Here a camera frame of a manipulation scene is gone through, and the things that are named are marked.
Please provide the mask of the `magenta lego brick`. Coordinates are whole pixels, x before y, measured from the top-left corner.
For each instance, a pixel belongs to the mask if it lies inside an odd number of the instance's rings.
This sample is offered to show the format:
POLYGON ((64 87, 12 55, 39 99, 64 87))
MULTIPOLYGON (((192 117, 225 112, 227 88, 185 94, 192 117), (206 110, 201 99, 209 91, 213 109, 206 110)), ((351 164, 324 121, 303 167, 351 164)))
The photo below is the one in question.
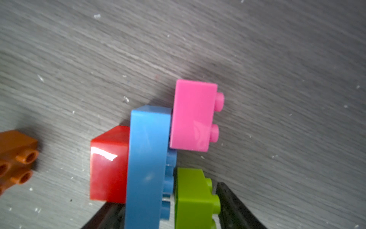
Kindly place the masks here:
POLYGON ((224 108, 225 96, 218 85, 179 79, 176 82, 170 148, 207 152, 219 138, 213 123, 215 112, 224 108))

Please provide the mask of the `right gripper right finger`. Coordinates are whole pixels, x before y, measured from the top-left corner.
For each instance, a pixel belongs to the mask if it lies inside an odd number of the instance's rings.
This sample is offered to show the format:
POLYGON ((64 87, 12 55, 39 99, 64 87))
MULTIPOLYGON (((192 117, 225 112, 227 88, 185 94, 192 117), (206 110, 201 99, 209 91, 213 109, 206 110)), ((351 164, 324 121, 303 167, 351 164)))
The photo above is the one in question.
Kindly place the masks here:
POLYGON ((221 203, 222 229, 267 229, 224 182, 217 183, 216 194, 221 203))

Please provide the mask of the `orange lego brick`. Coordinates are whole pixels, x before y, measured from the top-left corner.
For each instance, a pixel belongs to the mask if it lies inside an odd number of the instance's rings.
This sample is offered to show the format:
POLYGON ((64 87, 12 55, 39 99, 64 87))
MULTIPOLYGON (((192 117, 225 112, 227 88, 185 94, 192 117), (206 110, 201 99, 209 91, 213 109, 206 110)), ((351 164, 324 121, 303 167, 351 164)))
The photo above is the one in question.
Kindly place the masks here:
POLYGON ((39 156, 38 140, 17 130, 1 132, 1 195, 26 183, 39 156))

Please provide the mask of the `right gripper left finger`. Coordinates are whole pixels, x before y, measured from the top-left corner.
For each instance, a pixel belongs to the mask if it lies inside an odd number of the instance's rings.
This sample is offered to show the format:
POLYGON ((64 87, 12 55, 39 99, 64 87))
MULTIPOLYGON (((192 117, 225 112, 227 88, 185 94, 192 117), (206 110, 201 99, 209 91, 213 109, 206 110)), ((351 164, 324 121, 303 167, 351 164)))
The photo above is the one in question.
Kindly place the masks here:
POLYGON ((124 229, 125 204, 106 202, 81 229, 124 229))

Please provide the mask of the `blue long lego brick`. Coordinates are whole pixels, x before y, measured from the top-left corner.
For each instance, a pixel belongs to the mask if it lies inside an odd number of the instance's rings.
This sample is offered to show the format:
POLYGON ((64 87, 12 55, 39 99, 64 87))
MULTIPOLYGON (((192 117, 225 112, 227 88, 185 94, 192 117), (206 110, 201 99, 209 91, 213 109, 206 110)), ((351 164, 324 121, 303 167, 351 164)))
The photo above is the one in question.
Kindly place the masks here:
POLYGON ((131 112, 124 227, 158 229, 170 218, 177 151, 169 148, 172 110, 142 106, 131 112))

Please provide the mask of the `red lego brick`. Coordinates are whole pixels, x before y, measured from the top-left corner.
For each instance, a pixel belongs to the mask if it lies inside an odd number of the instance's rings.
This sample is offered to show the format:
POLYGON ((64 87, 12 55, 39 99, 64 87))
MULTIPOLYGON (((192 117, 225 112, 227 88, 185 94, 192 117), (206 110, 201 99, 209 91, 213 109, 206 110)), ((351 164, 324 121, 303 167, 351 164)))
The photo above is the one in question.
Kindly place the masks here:
POLYGON ((90 199, 126 203, 130 128, 116 126, 90 143, 90 199))

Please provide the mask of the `lime green lego brick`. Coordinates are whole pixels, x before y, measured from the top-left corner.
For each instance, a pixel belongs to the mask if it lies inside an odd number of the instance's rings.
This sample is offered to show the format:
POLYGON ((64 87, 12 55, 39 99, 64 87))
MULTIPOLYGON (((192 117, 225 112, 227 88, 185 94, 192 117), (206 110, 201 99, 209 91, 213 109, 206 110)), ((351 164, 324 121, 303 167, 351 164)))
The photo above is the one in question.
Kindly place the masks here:
POLYGON ((213 215, 221 203, 213 194, 213 183, 201 169, 178 168, 175 187, 174 227, 176 229, 216 229, 213 215))

